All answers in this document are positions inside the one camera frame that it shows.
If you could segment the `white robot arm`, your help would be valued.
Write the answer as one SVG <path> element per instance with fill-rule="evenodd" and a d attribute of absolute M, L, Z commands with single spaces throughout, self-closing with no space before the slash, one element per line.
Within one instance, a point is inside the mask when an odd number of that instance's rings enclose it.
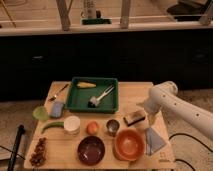
<path fill-rule="evenodd" d="M 145 110 L 151 122 L 161 108 L 170 110 L 213 141 L 213 113 L 178 98 L 177 93 L 177 85 L 166 81 L 152 86 L 148 97 L 138 106 Z"/>

